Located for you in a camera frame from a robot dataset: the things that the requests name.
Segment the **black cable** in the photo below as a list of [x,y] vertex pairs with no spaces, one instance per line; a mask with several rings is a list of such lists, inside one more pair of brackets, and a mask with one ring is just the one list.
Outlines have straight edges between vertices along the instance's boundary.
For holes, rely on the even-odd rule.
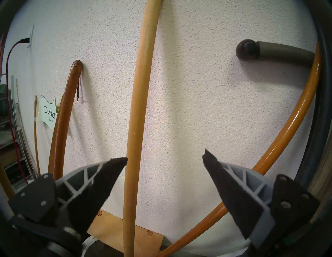
[[302,160],[301,160],[301,163],[300,163],[300,166],[299,166],[298,170],[300,170],[302,165],[303,165],[304,157],[306,156],[306,154],[308,152],[308,148],[309,148],[309,145],[310,145],[311,140],[312,140],[312,135],[313,135],[313,132],[314,132],[314,129],[315,129],[316,121],[317,121],[317,114],[318,114],[318,108],[319,108],[319,102],[320,102],[320,94],[321,94],[321,91],[322,91],[321,87],[322,87],[322,82],[321,82],[321,80],[319,80],[319,83],[318,83],[318,86],[317,86],[317,89],[316,89],[315,107],[314,107],[314,110],[313,110],[309,137],[308,137],[307,145],[305,147],[303,157],[302,157]]
[[12,50],[14,49],[14,47],[20,43],[29,43],[30,42],[30,38],[27,37],[27,38],[24,38],[24,39],[21,39],[20,41],[16,42],[12,48],[10,49],[9,53],[8,53],[8,56],[7,56],[7,62],[6,62],[6,82],[7,82],[7,87],[6,87],[6,93],[7,93],[7,107],[8,107],[8,117],[9,117],[9,125],[10,125],[10,132],[12,134],[12,138],[13,138],[13,142],[14,142],[14,148],[15,148],[15,153],[16,153],[16,159],[17,159],[17,163],[18,163],[18,166],[19,166],[19,170],[20,170],[20,173],[22,175],[22,177],[24,178],[25,182],[28,184],[28,181],[23,173],[23,170],[22,170],[22,167],[21,167],[21,163],[20,163],[20,158],[19,158],[19,153],[18,153],[18,150],[17,150],[17,145],[16,145],[16,140],[15,140],[15,136],[14,136],[14,131],[13,131],[13,124],[12,124],[12,117],[11,117],[11,114],[10,114],[10,104],[9,104],[9,87],[8,87],[8,62],[9,62],[9,57],[10,57],[10,53],[12,52]]
[[315,12],[312,12],[311,9],[309,10],[317,31],[322,66],[320,73],[321,89],[319,106],[316,121],[313,121],[316,125],[314,126],[312,137],[308,142],[307,151],[303,156],[302,163],[295,177],[295,181],[305,188],[309,186],[323,155],[332,118],[332,56],[328,40],[328,36],[331,35],[326,34]]

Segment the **orange hose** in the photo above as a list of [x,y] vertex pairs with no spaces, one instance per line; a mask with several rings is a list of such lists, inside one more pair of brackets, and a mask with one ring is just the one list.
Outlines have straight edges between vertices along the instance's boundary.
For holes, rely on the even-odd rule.
[[[298,127],[300,126],[304,116],[306,115],[312,99],[315,95],[316,88],[319,81],[320,74],[320,51],[319,45],[317,43],[315,58],[312,64],[311,72],[309,75],[309,79],[305,85],[305,88],[296,104],[293,112],[291,113],[289,119],[286,124],[280,131],[279,135],[273,141],[269,149],[264,153],[261,159],[254,166],[253,170],[259,172],[264,175],[269,168],[273,165],[273,163],[277,160],[280,154],[284,151]],[[198,223],[195,227],[193,227],[187,234],[185,234],[182,238],[176,241],[174,244],[167,247],[165,250],[157,254],[157,257],[167,257],[182,247],[189,244],[191,241],[199,237],[205,231],[207,231],[210,227],[212,227],[218,220],[226,215],[228,210],[221,202],[212,212],[210,212],[200,223]]]
[[35,96],[35,107],[34,107],[34,138],[35,138],[35,152],[36,152],[36,162],[37,162],[37,170],[38,170],[38,176],[41,175],[41,170],[39,168],[39,158],[38,158],[38,146],[37,146],[37,96]]

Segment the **red wire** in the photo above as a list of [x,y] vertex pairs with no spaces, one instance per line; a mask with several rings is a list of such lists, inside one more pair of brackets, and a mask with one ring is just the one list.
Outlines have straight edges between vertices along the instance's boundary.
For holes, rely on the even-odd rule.
[[17,150],[16,140],[15,140],[14,131],[13,131],[13,125],[12,125],[12,118],[11,118],[11,115],[10,115],[10,104],[9,104],[9,95],[8,95],[8,91],[9,91],[9,89],[8,89],[8,61],[9,61],[9,56],[10,56],[10,53],[12,52],[13,48],[19,43],[20,43],[19,41],[16,42],[15,45],[13,45],[13,47],[10,49],[10,51],[8,53],[8,57],[7,57],[7,62],[6,62],[7,106],[8,106],[10,132],[12,133],[12,138],[13,138],[13,141],[14,141],[14,147],[15,147],[17,162],[19,164],[19,169],[20,169],[20,172],[22,174],[22,177],[24,178],[25,182],[28,184],[28,181],[27,181],[26,177],[24,176],[24,173],[23,173],[23,170],[22,170],[22,167],[21,167],[19,152]]

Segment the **wooden dowel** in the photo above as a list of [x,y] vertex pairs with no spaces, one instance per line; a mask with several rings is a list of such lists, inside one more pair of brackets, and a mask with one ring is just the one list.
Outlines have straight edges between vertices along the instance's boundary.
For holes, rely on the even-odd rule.
[[36,162],[37,162],[37,170],[38,170],[38,176],[41,175],[41,170],[39,168],[39,159],[38,159],[38,147],[37,147],[37,96],[35,96],[35,107],[34,107],[34,137],[35,137],[35,152],[36,152]]
[[0,183],[8,199],[11,199],[15,195],[15,192],[12,188],[12,185],[10,184],[10,181],[8,179],[7,173],[5,171],[5,168],[3,167],[1,160],[0,160]]
[[124,256],[134,256],[135,219],[146,102],[161,0],[147,0],[139,37],[124,180]]
[[48,173],[53,174],[54,180],[62,178],[70,115],[82,70],[83,63],[81,61],[74,61],[71,65],[66,89],[56,117],[48,161]]

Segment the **wooden board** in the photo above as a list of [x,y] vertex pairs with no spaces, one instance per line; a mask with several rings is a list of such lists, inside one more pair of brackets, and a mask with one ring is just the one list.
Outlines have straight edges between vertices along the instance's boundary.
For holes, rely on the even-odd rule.
[[[89,227],[88,233],[114,249],[123,252],[123,227],[122,219],[100,210]],[[159,252],[163,238],[164,236],[161,234],[135,226],[134,257],[155,257]]]

